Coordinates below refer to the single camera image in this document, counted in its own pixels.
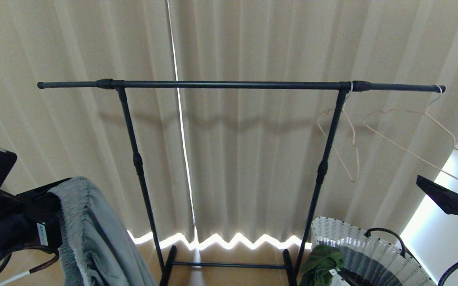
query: brown floor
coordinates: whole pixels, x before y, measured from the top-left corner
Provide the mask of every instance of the brown floor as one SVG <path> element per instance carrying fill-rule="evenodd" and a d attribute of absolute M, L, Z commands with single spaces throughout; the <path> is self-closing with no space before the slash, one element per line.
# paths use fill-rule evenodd
<path fill-rule="evenodd" d="M 176 243 L 178 248 L 177 260 L 193 261 L 195 250 L 189 251 L 182 243 Z M 160 282 L 160 266 L 153 241 L 148 241 L 138 246 L 142 256 L 149 265 L 153 277 Z M 167 259 L 171 247 L 162 250 L 164 259 Z M 296 259 L 298 246 L 289 248 L 293 262 Z M 0 282 L 20 272 L 33 268 L 49 259 L 49 255 L 36 250 L 21 251 L 15 253 L 7 265 L 7 268 L 0 275 Z M 233 262 L 233 263 L 259 263 L 259 264 L 282 264 L 282 250 L 276 249 L 268 243 L 263 243 L 258 249 L 250 250 L 244 244 L 239 243 L 231 250 L 225 250 L 218 244 L 213 244 L 200 251 L 201 262 Z M 17 285 L 50 285 L 61 286 L 64 275 L 60 263 L 28 275 L 9 286 Z M 215 268 L 204 267 L 194 269 L 188 266 L 174 266 L 169 285 L 195 285 L 195 286 L 228 286 L 228 285 L 270 285 L 286 286 L 287 275 L 285 270 L 273 269 L 245 269 L 245 268 Z"/>

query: beige curtain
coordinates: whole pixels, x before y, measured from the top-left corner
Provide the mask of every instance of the beige curtain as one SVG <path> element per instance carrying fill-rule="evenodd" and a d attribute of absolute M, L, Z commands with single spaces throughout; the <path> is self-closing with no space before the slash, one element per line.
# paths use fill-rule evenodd
<path fill-rule="evenodd" d="M 458 136 L 458 1 L 171 1 L 180 80 L 442 84 L 431 114 Z M 19 193 L 84 175 L 135 237 L 149 232 L 120 102 L 102 89 L 36 88 L 37 81 L 174 80 L 167 2 L 0 2 L 0 145 L 18 163 Z M 172 89 L 129 89 L 158 234 L 193 240 L 187 165 Z M 360 178 L 335 156 L 316 215 L 400 232 L 422 198 L 417 174 L 436 171 L 361 123 L 376 109 L 422 110 L 435 94 L 365 92 L 345 110 L 356 127 Z M 325 138 L 316 115 L 336 92 L 180 90 L 198 238 L 241 232 L 301 236 Z M 327 131 L 330 116 L 320 123 Z M 449 137 L 420 116 L 373 116 L 372 126 L 437 165 Z M 335 146 L 354 174 L 344 118 Z"/>

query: green cloth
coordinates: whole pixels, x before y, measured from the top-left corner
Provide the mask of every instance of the green cloth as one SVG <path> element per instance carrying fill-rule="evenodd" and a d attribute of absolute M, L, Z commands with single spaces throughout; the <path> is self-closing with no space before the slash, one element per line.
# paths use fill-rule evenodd
<path fill-rule="evenodd" d="M 331 269 L 344 267 L 344 258 L 338 248 L 318 245 L 301 265 L 303 273 L 299 286 L 330 286 Z"/>

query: clothes rack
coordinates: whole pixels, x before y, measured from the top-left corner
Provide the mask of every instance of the clothes rack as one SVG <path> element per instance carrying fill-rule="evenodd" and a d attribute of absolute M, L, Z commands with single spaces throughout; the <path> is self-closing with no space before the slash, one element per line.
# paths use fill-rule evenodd
<path fill-rule="evenodd" d="M 169 277 L 174 265 L 177 266 L 204 266 L 204 267 L 236 267 L 236 268 L 264 268 L 264 269 L 283 269 L 287 273 L 287 280 L 289 285 L 296 285 L 296 277 L 300 268 L 303 252 L 305 250 L 305 243 L 309 235 L 314 211 L 320 194 L 321 186 L 324 177 L 328 171 L 328 158 L 332 149 L 333 140 L 335 138 L 336 129 L 340 119 L 340 113 L 344 105 L 345 96 L 349 91 L 351 92 L 365 92 L 370 90 L 380 91 L 411 91 L 411 92 L 445 92 L 446 88 L 443 85 L 398 85 L 389 83 L 369 83 L 367 81 L 341 81 L 335 83 L 314 83 L 314 82 L 280 82 L 280 81 L 125 81 L 113 79 L 101 79 L 97 81 L 64 81 L 64 82 L 39 82 L 38 88 L 62 88 L 62 87 L 97 87 L 100 89 L 115 89 L 120 97 L 123 114 L 125 116 L 125 123 L 128 129 L 128 135 L 133 151 L 133 163 L 135 170 L 138 174 L 142 196 L 146 205 L 146 212 L 149 219 L 149 226 L 153 232 L 153 241 L 157 250 L 158 261 L 162 270 L 162 278 L 160 286 L 166 286 L 169 282 Z M 133 129 L 130 110 L 128 108 L 128 100 L 125 89 L 127 88 L 191 88 L 191 89 L 327 89 L 338 90 L 335 110 L 328 132 L 323 158 L 318 167 L 318 174 L 316 177 L 316 184 L 314 186 L 311 204 L 309 207 L 309 214 L 307 215 L 307 223 L 305 231 L 298 251 L 298 258 L 296 264 L 293 266 L 289 251 L 285 249 L 282 252 L 284 259 L 283 265 L 268 265 L 268 264 L 245 264 L 245 263 L 196 263 L 196 262 L 182 262 L 176 261 L 176 246 L 171 247 L 167 261 L 164 262 L 162 251 L 160 250 L 159 240 L 157 236 L 157 229 L 155 219 L 153 217 L 153 210 L 151 209 L 151 202 L 149 201 L 149 193 L 146 185 L 146 178 L 142 164 L 142 157 L 138 152 L 137 142 L 135 140 L 135 133 Z"/>

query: white label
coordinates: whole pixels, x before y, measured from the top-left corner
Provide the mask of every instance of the white label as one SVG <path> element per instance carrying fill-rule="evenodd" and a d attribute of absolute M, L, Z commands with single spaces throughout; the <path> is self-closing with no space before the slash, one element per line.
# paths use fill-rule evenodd
<path fill-rule="evenodd" d="M 43 246 L 49 246 L 49 242 L 47 241 L 47 232 L 45 230 L 45 226 L 43 224 L 37 223 L 38 229 L 38 236 L 40 237 L 40 244 Z"/>

